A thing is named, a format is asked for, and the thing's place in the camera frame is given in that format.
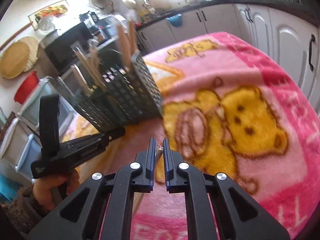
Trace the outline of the left hand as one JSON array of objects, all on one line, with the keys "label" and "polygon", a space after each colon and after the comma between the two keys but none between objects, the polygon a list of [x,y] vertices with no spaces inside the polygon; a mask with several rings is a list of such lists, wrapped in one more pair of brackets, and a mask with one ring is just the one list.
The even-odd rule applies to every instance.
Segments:
[{"label": "left hand", "polygon": [[44,211],[52,211],[54,204],[51,189],[67,182],[66,194],[70,195],[79,185],[79,174],[76,169],[65,174],[52,174],[35,181],[33,196]]}]

